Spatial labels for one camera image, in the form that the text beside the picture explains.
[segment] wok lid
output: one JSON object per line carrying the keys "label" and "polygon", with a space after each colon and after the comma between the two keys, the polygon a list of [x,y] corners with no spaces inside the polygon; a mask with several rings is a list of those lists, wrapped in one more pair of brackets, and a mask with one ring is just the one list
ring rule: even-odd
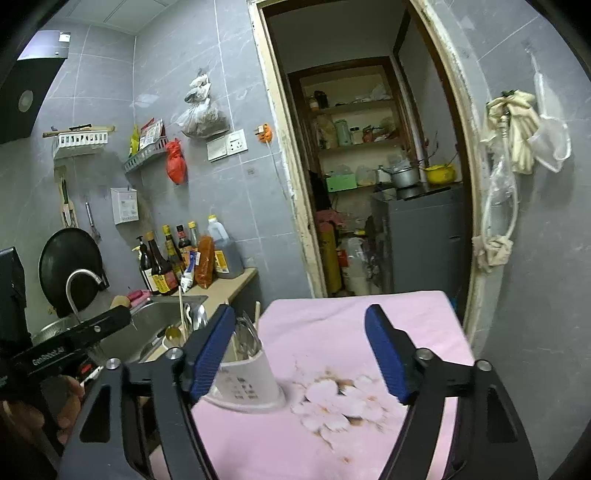
{"label": "wok lid", "polygon": [[[79,228],[64,228],[47,241],[39,259],[39,282],[59,318],[72,313],[66,297],[66,281],[74,270],[86,268],[103,278],[103,260],[92,237]],[[85,309],[96,297],[98,285],[86,275],[72,281],[72,299],[78,311]]]}

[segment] glass bottle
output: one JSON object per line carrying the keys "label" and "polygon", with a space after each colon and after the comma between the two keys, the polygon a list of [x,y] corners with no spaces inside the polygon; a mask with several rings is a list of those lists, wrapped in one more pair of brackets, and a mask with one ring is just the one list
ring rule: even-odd
{"label": "glass bottle", "polygon": [[158,295],[160,291],[152,276],[152,269],[154,268],[154,257],[148,250],[146,244],[142,241],[142,236],[138,237],[139,240],[139,272],[142,275],[142,279],[146,288],[152,295]]}
{"label": "glass bottle", "polygon": [[166,253],[168,254],[168,261],[173,266],[174,274],[177,276],[177,280],[181,281],[181,277],[183,276],[183,271],[185,269],[183,257],[181,256],[181,252],[177,245],[174,243],[173,234],[170,232],[170,227],[168,225],[163,225],[162,231],[164,232],[165,236],[164,246],[166,247]]}
{"label": "glass bottle", "polygon": [[177,235],[178,235],[178,249],[181,251],[183,264],[189,265],[189,252],[193,250],[191,246],[191,240],[187,238],[187,234],[184,232],[184,227],[182,225],[177,225]]}
{"label": "glass bottle", "polygon": [[148,241],[150,252],[152,252],[154,259],[152,278],[158,287],[158,291],[162,295],[172,295],[178,290],[178,281],[174,275],[173,266],[160,253],[158,245],[156,245],[156,241],[154,240],[154,232],[146,233],[146,240]]}
{"label": "glass bottle", "polygon": [[189,236],[191,238],[191,245],[197,249],[199,247],[199,232],[197,231],[197,224],[195,222],[189,222]]}

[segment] blue gripper pad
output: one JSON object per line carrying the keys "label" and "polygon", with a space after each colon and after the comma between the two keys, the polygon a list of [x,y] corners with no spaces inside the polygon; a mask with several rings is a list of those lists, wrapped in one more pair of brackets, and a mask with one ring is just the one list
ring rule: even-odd
{"label": "blue gripper pad", "polygon": [[406,332],[395,329],[379,305],[365,311],[365,335],[374,351],[390,395],[406,405],[418,388],[415,369],[415,346]]}
{"label": "blue gripper pad", "polygon": [[[208,326],[215,321],[217,323],[215,323],[209,337],[205,340],[193,365],[193,382],[189,390],[189,395],[195,403],[207,394],[212,387],[217,369],[226,352],[234,328],[236,328],[236,314],[234,309],[227,305],[220,305],[210,319]],[[207,327],[203,329],[203,335],[207,334],[207,330],[209,330]],[[191,336],[199,335],[200,332],[201,330],[197,330]]]}

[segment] plastic jug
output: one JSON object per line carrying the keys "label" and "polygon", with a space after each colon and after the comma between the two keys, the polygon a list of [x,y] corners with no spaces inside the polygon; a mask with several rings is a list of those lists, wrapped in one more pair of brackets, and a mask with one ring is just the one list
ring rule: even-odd
{"label": "plastic jug", "polygon": [[226,232],[224,226],[217,221],[215,215],[208,217],[207,231],[213,238],[215,250],[215,268],[219,278],[236,278],[244,272],[242,258],[234,240]]}
{"label": "plastic jug", "polygon": [[343,279],[347,290],[356,296],[369,295],[367,260],[363,251],[363,240],[357,237],[344,239],[341,248],[347,252],[347,267],[343,267]]}

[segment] screw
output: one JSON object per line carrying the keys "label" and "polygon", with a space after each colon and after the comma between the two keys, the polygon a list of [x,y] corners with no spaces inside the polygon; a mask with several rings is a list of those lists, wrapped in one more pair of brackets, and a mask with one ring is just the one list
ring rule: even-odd
{"label": "screw", "polygon": [[416,356],[419,360],[428,362],[430,359],[433,358],[433,352],[428,348],[420,348],[417,350]]}
{"label": "screw", "polygon": [[107,370],[116,370],[121,365],[121,360],[118,358],[109,358],[106,363],[105,367]]}
{"label": "screw", "polygon": [[478,360],[476,366],[478,370],[482,370],[483,372],[490,372],[492,370],[492,365],[486,360]]}
{"label": "screw", "polygon": [[169,360],[176,360],[177,358],[181,358],[183,356],[183,349],[178,347],[173,347],[166,350],[166,358]]}

